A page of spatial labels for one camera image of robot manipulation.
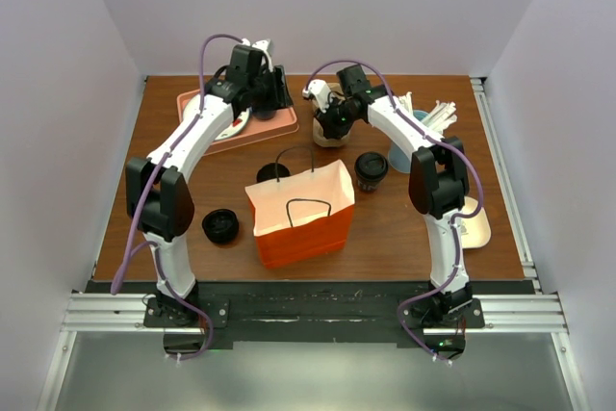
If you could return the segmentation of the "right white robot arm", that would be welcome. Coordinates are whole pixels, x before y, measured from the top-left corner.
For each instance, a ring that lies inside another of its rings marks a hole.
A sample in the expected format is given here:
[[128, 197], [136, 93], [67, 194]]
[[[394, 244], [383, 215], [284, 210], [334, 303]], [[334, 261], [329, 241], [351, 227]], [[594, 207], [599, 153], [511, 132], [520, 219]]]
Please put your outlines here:
[[363, 120], [388, 136], [409, 159], [408, 194], [425, 221], [431, 255], [429, 290], [411, 301], [424, 299], [435, 324], [452, 326], [473, 298], [460, 237], [472, 168], [463, 144], [456, 137], [443, 138], [420, 122], [402, 106], [385, 79], [379, 86], [372, 85], [364, 72], [366, 64], [348, 64], [337, 73], [341, 100], [314, 74], [302, 96], [316, 102], [315, 119], [326, 138], [339, 138], [355, 121]]

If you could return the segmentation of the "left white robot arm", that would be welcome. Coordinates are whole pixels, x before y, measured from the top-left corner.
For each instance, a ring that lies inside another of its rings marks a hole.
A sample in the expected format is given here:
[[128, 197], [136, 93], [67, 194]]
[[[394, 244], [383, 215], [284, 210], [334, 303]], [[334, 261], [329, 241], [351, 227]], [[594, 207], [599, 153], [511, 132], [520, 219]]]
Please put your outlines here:
[[284, 68], [272, 61], [270, 39], [243, 40], [230, 62], [201, 81], [196, 103], [187, 107], [172, 134], [147, 157], [125, 167], [131, 235], [142, 232], [155, 261], [157, 289], [170, 297], [165, 313], [178, 326], [193, 324], [199, 303], [189, 295], [196, 278], [186, 233], [194, 216], [189, 179], [203, 154], [242, 113], [275, 113], [292, 106]]

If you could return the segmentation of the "cardboard cup carrier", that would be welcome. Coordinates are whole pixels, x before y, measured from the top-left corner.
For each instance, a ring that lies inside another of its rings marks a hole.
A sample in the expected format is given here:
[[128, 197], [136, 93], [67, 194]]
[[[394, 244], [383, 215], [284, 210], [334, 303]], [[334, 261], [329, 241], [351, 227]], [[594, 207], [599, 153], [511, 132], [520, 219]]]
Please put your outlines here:
[[[333, 92], [342, 94], [342, 88], [340, 84], [327, 82], [326, 83]], [[312, 136], [313, 142], [323, 148], [338, 148], [348, 144], [350, 140], [351, 132], [349, 131], [340, 139], [327, 139], [323, 134], [323, 129], [319, 122], [315, 117], [316, 110], [318, 109], [318, 104], [316, 101], [312, 101], [312, 110], [313, 110], [313, 123], [312, 123]]]

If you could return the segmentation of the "orange paper bag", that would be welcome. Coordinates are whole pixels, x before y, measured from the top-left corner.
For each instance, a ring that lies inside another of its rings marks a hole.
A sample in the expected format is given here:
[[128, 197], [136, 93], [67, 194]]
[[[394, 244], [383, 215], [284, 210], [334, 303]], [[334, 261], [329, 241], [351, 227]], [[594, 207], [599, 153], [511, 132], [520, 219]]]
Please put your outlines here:
[[341, 160], [244, 188], [254, 220], [253, 236], [264, 267], [275, 269], [345, 247], [355, 193]]

